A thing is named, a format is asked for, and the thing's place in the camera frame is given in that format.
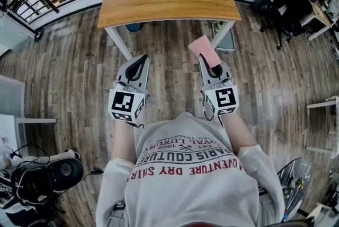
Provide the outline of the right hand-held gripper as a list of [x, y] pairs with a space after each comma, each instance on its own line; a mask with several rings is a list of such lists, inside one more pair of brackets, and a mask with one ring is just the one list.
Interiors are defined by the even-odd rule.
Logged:
[[199, 55], [199, 66], [203, 86], [204, 110], [208, 116], [218, 117], [233, 114], [238, 109], [238, 88], [233, 85], [228, 65], [221, 62], [215, 66], [215, 75], [219, 83], [210, 84], [210, 67], [202, 54]]

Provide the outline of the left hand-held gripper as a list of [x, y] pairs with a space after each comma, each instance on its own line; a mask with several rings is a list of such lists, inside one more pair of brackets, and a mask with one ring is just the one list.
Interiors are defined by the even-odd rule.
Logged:
[[135, 123], [146, 105], [150, 58], [143, 54], [124, 63], [109, 92], [108, 112], [115, 120]]

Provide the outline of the pink cloth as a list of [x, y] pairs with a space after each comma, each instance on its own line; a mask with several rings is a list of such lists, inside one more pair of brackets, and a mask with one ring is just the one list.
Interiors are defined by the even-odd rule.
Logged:
[[211, 42], [206, 35], [201, 36], [188, 45], [188, 48], [199, 57], [202, 55], [210, 68], [216, 67], [221, 64], [221, 60], [215, 49], [212, 47]]

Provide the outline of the person's right forearm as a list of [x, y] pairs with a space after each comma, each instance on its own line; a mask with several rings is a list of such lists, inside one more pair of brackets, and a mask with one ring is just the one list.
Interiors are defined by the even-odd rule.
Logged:
[[242, 147], [249, 147], [257, 144], [254, 136], [238, 113], [223, 115], [221, 116], [221, 120], [233, 152], [236, 155]]

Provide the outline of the person's left forearm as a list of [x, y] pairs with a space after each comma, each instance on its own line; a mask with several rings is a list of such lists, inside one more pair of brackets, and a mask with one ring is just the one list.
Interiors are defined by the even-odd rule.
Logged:
[[137, 162], [136, 146], [143, 128], [133, 127], [125, 121], [115, 120], [111, 145], [111, 160], [123, 159], [135, 165]]

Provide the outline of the grey floor scale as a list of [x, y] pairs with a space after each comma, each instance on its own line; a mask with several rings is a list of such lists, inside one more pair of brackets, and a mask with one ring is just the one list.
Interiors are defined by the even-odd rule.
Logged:
[[[222, 27], [223, 22], [212, 22], [212, 34], [213, 38], [218, 34], [220, 28]], [[234, 36], [233, 36], [233, 29], [231, 28], [219, 44], [216, 46], [216, 49], [221, 51], [234, 51], [235, 50], [235, 43], [234, 43]]]

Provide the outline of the white table leg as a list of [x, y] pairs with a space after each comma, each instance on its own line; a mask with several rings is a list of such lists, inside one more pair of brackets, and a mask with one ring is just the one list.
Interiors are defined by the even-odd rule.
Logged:
[[211, 41], [212, 47], [217, 48], [223, 37], [228, 33], [228, 31], [232, 28], [235, 21], [223, 21], [221, 28], [215, 34], [214, 38]]
[[117, 29], [115, 27], [106, 27], [105, 28], [106, 32], [110, 36], [110, 38], [113, 40], [117, 48], [120, 50], [120, 52], [124, 55], [126, 60], [130, 60], [132, 58], [132, 55], [123, 42], [122, 38], [120, 37]]

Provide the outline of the black office chair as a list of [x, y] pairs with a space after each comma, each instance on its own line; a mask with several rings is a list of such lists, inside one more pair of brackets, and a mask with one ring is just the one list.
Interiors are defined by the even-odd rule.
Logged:
[[275, 29], [279, 44], [277, 50], [282, 48], [282, 35], [290, 42], [292, 36], [304, 33], [300, 21], [313, 11], [312, 3], [317, 0], [274, 0], [269, 8], [268, 19], [270, 24], [263, 25], [260, 31]]

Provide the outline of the wooden desk with clutter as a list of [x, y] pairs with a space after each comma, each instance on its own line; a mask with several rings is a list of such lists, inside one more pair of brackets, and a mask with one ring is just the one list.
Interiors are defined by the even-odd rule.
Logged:
[[301, 20], [309, 41], [331, 29], [339, 42], [339, 0], [324, 0], [311, 3], [313, 10]]

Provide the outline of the person's white printed shirt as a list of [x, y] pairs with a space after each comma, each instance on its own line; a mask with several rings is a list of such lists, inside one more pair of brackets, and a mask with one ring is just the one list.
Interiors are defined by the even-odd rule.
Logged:
[[149, 125], [136, 156], [135, 165], [106, 165], [96, 227], [263, 227], [283, 219], [271, 159], [258, 144], [236, 155], [222, 121], [184, 112]]

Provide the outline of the white glass cabinet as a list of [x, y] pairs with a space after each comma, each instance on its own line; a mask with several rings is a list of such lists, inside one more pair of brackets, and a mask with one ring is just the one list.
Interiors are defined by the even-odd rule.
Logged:
[[29, 155], [26, 124], [55, 123], [54, 118], [24, 116], [25, 83], [0, 75], [0, 154]]

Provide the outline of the white desk frame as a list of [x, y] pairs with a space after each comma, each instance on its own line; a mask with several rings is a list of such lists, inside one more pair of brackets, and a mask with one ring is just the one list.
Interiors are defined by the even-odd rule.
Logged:
[[[329, 130], [328, 134], [333, 135], [333, 144], [331, 149], [321, 149], [318, 147], [310, 146], [306, 144], [307, 135], [309, 134], [310, 126], [310, 110], [315, 108], [335, 106], [335, 129]], [[304, 145], [305, 150], [324, 153], [330, 155], [331, 159], [336, 158], [339, 155], [339, 96], [332, 96], [326, 99], [325, 102], [308, 104], [307, 109], [307, 129], [305, 130]]]

